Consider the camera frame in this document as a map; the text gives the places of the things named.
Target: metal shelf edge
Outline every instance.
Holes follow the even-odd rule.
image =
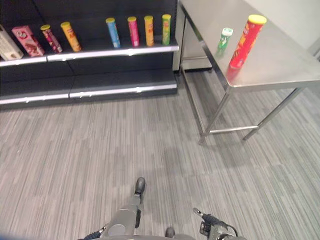
[[[126,49],[111,49],[101,51],[75,52],[66,54],[55,54],[47,56],[48,62],[66,61],[75,59],[86,59],[96,57],[112,57],[112,56],[132,56],[141,54],[167,53],[179,50],[178,45],[155,46],[142,48],[126,48]]]
[[[49,94],[49,95],[39,95],[39,96],[27,96],[27,97],[16,97],[0,100],[0,105],[5,104],[18,104],[18,103],[29,103],[35,101],[45,101],[45,100],[56,100],[56,99],[68,99],[69,94]]]
[[[168,52],[176,52],[178,50],[179,50],[179,45],[168,45],[168,46],[153,46],[153,47],[140,47],[140,48],[138,47],[138,48],[110,49],[110,50],[99,50],[99,51],[88,51],[88,52],[53,54],[48,56],[29,57],[25,59],[17,59],[17,60],[11,60],[11,61],[0,61],[0,68],[8,67],[8,66],[34,64],[34,63],[67,61],[67,60],[74,60],[74,59],[168,53]]]
[[[24,65],[24,64],[35,64],[35,63],[46,63],[46,62],[47,62],[46,56],[38,56],[38,57],[29,57],[29,58],[10,60],[10,61],[0,61],[0,67],[17,66],[17,65]]]
[[[176,89],[177,84],[166,84],[166,85],[157,85],[157,86],[138,86],[138,87],[128,87],[120,89],[108,89],[108,90],[97,90],[97,91],[81,91],[70,93],[70,98],[82,98],[82,97],[94,97],[102,95],[113,95],[113,94],[128,94],[128,93],[143,93],[149,91],[158,91],[158,90],[168,90]]]

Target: striped carpet floor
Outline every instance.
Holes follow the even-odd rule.
[[[188,73],[210,116],[214,73]],[[203,79],[210,79],[207,84]],[[217,127],[256,124],[288,90],[235,95]],[[192,207],[248,240],[320,239],[320,98],[305,89],[247,142],[199,131],[188,95],[15,109],[0,113],[0,234],[75,240],[102,227],[147,181],[140,235],[168,226],[196,239]]]

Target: red pringles can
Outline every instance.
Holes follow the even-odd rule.
[[[239,69],[242,67],[256,42],[258,33],[266,22],[267,19],[261,15],[252,14],[248,17],[242,36],[229,63],[231,68]]]
[[[135,16],[128,17],[128,24],[129,24],[130,38],[131,38],[132,46],[138,47],[139,46],[139,34],[138,34],[137,18]]]
[[[40,30],[42,31],[45,39],[48,41],[48,43],[52,47],[53,51],[57,54],[61,53],[62,48],[61,48],[58,40],[56,39],[56,37],[52,33],[50,25],[49,24],[43,25],[40,27]]]

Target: yellow lid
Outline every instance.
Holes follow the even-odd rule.
[[[137,18],[135,16],[128,17],[128,22],[134,22],[136,20],[137,20]]]
[[[250,23],[260,24],[260,25],[263,25],[267,22],[267,19],[264,16],[257,15],[257,14],[249,15],[248,20]]]
[[[153,16],[149,16],[149,15],[148,15],[148,16],[145,16],[145,17],[144,17],[144,20],[152,20],[152,19],[154,19]]]
[[[105,20],[106,23],[114,23],[115,21],[116,21],[116,20],[115,20],[114,17],[108,17],[108,18]]]
[[[60,24],[60,27],[69,27],[70,26],[70,22],[69,21],[64,21]]]
[[[170,14],[163,14],[162,19],[169,20],[171,18]]]
[[[40,30],[44,31],[44,30],[48,30],[50,28],[50,25],[49,24],[46,24],[46,25],[42,25],[40,27]]]

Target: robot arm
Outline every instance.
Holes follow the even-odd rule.
[[[193,212],[204,220],[200,225],[200,233],[207,236],[208,240],[246,240],[244,237],[238,236],[238,232],[233,226],[211,214],[202,213],[197,208],[194,208]]]

